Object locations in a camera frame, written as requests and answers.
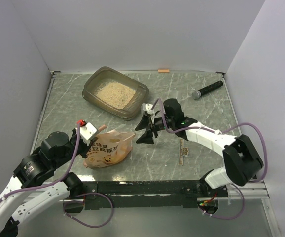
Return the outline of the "pink cat litter bag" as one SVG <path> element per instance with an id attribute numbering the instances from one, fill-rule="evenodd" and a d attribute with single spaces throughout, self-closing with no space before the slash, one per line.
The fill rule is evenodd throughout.
<path id="1" fill-rule="evenodd" d="M 83 162 L 86 168 L 96 169 L 116 165 L 122 162 L 132 150 L 134 132 L 111 130 L 102 133 L 106 128 L 106 125 L 101 126 L 99 134 L 90 142 L 90 148 Z"/>

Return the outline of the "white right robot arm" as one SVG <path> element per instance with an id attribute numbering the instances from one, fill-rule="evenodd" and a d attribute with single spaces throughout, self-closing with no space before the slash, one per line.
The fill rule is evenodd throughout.
<path id="1" fill-rule="evenodd" d="M 199 181 L 198 189 L 204 196 L 210 197 L 219 188 L 229 184 L 242 187 L 265 168 L 262 158 L 248 136 L 227 135 L 203 125 L 186 116 L 177 99 L 157 99 L 156 102 L 161 108 L 159 117 L 154 111 L 154 104 L 142 104 L 142 119 L 135 130 L 145 130 L 145 133 L 136 143 L 153 144 L 158 132 L 165 130 L 220 155 L 224 166 L 208 171 Z"/>

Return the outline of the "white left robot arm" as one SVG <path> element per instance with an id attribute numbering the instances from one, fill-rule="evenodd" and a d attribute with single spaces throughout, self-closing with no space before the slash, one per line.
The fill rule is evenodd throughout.
<path id="1" fill-rule="evenodd" d="M 54 203 L 81 195 L 83 183 L 70 170 L 52 183 L 45 181 L 65 163 L 72 165 L 77 155 L 85 156 L 98 133 L 90 123 L 74 129 L 72 137 L 53 132 L 22 159 L 0 194 L 0 237 L 17 236 L 22 224 Z"/>

